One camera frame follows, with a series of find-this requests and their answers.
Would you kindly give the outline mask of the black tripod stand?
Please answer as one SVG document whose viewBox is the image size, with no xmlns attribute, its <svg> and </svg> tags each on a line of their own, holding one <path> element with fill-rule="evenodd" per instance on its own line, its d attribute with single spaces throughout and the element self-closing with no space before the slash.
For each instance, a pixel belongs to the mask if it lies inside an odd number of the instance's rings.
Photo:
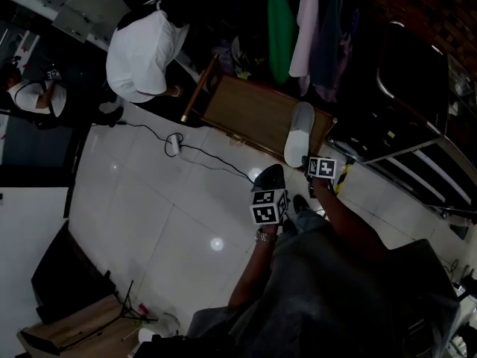
<svg viewBox="0 0 477 358">
<path fill-rule="evenodd" d="M 127 294 L 125 295 L 124 300 L 121 303 L 121 309 L 119 311 L 119 314 L 114 319 L 112 319 L 111 321 L 108 321 L 106 324 L 101 325 L 100 327 L 93 330 L 91 333 L 88 333 L 88 334 L 82 336 L 81 338 L 79 338 L 78 340 L 76 340 L 74 342 L 71 342 L 67 345 L 61 345 L 60 346 L 60 353 L 62 353 L 64 351 L 71 350 L 71 349 L 75 348 L 78 345 L 81 345 L 82 343 L 86 342 L 87 340 L 89 340 L 91 338 L 94 338 L 96 336 L 101 336 L 103 334 L 103 332 L 109 326 L 112 326 L 113 324 L 115 324 L 120 319 L 129 319 L 129 320 L 132 320 L 132 321 L 149 322 L 149 323 L 159 321 L 158 318 L 148 317 L 147 315 L 141 314 L 138 310 L 135 310 L 133 308 L 132 301 L 130 299 L 130 293 L 131 293 L 131 289 L 133 287 L 133 284 L 134 284 L 134 281 L 132 280 L 130 282 Z"/>
</svg>

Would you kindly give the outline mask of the light wooden table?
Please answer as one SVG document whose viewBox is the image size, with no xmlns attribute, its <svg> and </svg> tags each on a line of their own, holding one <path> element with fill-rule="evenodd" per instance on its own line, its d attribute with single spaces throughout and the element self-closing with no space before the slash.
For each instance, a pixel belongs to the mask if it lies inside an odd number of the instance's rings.
<svg viewBox="0 0 477 358">
<path fill-rule="evenodd" d="M 144 321 L 110 295 L 59 321 L 27 327 L 17 338 L 31 358 L 128 358 Z"/>
</svg>

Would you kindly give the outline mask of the person's right forearm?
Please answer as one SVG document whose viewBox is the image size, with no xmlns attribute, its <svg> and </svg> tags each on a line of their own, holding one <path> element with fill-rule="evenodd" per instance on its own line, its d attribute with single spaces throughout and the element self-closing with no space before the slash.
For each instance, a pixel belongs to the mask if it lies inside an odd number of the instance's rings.
<svg viewBox="0 0 477 358">
<path fill-rule="evenodd" d="M 369 260 L 386 258 L 389 250 L 378 233 L 330 191 L 328 180 L 312 178 L 312 186 L 335 232 L 351 249 Z"/>
</svg>

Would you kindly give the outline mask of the person's left forearm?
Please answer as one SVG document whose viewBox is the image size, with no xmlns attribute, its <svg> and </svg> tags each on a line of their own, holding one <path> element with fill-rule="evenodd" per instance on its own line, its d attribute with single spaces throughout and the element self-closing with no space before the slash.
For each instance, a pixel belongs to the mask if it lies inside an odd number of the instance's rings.
<svg viewBox="0 0 477 358">
<path fill-rule="evenodd" d="M 270 224 L 260 227 L 263 232 L 277 235 L 278 225 Z M 270 276 L 271 261 L 276 243 L 256 242 L 249 262 L 234 288 L 229 307 L 241 307 L 255 301 L 261 296 Z"/>
</svg>

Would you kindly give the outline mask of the row of hanging clothes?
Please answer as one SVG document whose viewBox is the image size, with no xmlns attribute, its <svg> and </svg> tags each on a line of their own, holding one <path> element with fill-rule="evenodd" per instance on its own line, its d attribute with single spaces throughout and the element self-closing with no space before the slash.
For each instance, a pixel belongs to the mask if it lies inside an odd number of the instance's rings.
<svg viewBox="0 0 477 358">
<path fill-rule="evenodd" d="M 276 84 L 297 82 L 335 102 L 350 61 L 360 10 L 356 0 L 229 0 L 245 34 L 256 35 Z"/>
</svg>

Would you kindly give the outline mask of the white slipper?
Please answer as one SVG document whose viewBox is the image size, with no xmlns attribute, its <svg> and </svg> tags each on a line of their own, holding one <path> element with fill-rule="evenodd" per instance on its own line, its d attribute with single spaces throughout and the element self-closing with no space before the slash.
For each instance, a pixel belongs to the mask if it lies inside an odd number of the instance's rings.
<svg viewBox="0 0 477 358">
<path fill-rule="evenodd" d="M 309 139 L 315 122 L 315 109 L 307 102 L 299 102 L 291 113 L 290 128 L 284 147 L 284 160 L 291 168 L 302 166 L 302 158 L 309 153 Z"/>
</svg>

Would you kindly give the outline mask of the dark metal shelf unit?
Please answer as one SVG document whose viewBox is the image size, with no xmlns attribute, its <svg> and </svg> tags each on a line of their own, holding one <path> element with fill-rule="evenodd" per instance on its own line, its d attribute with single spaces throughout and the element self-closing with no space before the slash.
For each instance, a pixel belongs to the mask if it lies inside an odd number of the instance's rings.
<svg viewBox="0 0 477 358">
<path fill-rule="evenodd" d="M 400 22 L 363 24 L 338 92 L 333 147 L 444 219 L 477 224 L 477 107 L 444 51 Z"/>
</svg>

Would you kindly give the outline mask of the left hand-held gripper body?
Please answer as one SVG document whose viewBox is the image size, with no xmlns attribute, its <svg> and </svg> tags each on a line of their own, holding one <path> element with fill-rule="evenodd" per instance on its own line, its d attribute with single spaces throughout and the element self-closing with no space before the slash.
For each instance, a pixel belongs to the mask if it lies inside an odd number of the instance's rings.
<svg viewBox="0 0 477 358">
<path fill-rule="evenodd" d="M 250 213 L 255 225 L 279 224 L 288 209 L 284 169 L 274 164 L 261 172 L 250 194 Z"/>
</svg>

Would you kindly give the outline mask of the person's grey sweater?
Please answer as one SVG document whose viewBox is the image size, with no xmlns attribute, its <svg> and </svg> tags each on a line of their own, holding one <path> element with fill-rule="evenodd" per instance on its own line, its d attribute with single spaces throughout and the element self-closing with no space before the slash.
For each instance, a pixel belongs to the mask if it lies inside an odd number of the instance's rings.
<svg viewBox="0 0 477 358">
<path fill-rule="evenodd" d="M 187 335 L 230 336 L 232 358 L 440 358 L 459 312 L 428 241 L 369 263 L 321 227 L 279 244 L 255 301 L 200 310 Z"/>
</svg>

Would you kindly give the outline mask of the grey metal panel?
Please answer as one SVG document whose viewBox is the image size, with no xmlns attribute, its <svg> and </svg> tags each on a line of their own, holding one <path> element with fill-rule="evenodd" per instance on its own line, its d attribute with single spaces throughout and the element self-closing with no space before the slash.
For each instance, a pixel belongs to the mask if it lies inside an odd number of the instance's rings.
<svg viewBox="0 0 477 358">
<path fill-rule="evenodd" d="M 52 25 L 84 43 L 89 36 L 109 44 L 129 9 L 122 0 L 37 0 L 57 12 Z"/>
</svg>

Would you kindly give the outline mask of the black chest rig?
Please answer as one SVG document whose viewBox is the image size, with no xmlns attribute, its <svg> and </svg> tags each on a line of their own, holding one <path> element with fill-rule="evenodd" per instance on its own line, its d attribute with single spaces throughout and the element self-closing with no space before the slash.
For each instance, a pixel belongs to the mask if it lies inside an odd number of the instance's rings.
<svg viewBox="0 0 477 358">
<path fill-rule="evenodd" d="M 153 335 L 142 342 L 133 358 L 230 358 L 234 347 L 231 336 L 189 338 Z"/>
</svg>

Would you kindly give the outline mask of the person's grey trousers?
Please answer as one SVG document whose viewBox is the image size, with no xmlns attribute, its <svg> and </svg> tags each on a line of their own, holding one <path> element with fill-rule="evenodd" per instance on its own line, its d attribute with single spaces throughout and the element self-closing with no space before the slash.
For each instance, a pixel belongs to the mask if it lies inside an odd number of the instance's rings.
<svg viewBox="0 0 477 358">
<path fill-rule="evenodd" d="M 294 235 L 307 232 L 329 230 L 331 224 L 323 216 L 320 216 L 308 208 L 301 210 L 292 221 L 294 224 L 291 232 Z"/>
</svg>

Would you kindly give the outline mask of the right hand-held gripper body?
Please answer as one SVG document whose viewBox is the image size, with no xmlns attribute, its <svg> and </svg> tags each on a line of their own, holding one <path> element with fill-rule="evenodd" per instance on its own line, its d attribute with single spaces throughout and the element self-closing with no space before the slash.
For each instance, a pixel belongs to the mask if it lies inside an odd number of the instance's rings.
<svg viewBox="0 0 477 358">
<path fill-rule="evenodd" d="M 334 180 L 337 171 L 337 160 L 328 157 L 302 157 L 306 180 L 312 183 L 314 178 L 324 180 L 327 188 L 334 192 Z"/>
</svg>

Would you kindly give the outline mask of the wooden tray table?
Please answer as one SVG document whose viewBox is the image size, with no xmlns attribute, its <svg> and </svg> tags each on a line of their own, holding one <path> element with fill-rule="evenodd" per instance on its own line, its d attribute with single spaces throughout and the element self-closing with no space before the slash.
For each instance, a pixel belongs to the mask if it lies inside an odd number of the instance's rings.
<svg viewBox="0 0 477 358">
<path fill-rule="evenodd" d="M 202 72 L 180 121 L 192 117 L 284 162 L 292 111 L 299 103 L 275 89 L 218 69 L 215 54 Z"/>
</svg>

